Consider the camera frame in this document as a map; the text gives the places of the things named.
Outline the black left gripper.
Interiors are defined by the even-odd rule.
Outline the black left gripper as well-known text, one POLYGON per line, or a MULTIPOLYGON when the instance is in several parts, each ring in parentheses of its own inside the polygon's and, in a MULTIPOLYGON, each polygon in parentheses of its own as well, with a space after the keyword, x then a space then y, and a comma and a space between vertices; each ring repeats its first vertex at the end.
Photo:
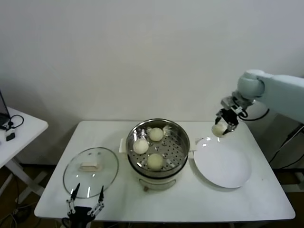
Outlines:
POLYGON ((75 207, 75 199, 80 187, 80 183, 76 186, 75 189, 72 189, 70 199, 66 200, 67 204, 67 215, 71 223, 71 228, 86 228, 87 225, 92 222, 95 217, 101 212, 104 208, 104 186, 102 186, 97 204, 90 207, 75 207))

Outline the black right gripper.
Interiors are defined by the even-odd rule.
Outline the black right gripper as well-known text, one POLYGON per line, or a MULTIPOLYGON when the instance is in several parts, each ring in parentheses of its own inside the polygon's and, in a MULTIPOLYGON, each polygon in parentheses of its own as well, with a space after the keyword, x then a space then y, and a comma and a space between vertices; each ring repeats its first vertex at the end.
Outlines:
POLYGON ((223 132, 223 135, 231 133, 236 129, 238 125, 238 119, 237 114, 234 111, 232 111, 231 109, 226 110, 225 108, 220 109, 216 113, 215 125, 217 125, 222 119, 227 124, 226 130, 223 132))

